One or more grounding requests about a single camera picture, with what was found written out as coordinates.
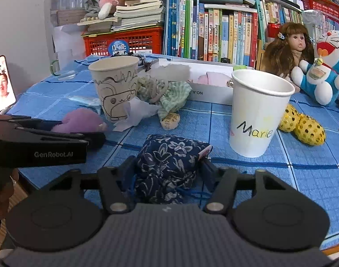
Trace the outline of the person left hand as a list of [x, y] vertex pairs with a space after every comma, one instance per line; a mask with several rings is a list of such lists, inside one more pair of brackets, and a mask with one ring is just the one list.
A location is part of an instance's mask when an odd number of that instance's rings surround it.
[[14, 181], [18, 179], [18, 169], [0, 168], [0, 226], [8, 212], [9, 200], [14, 194]]

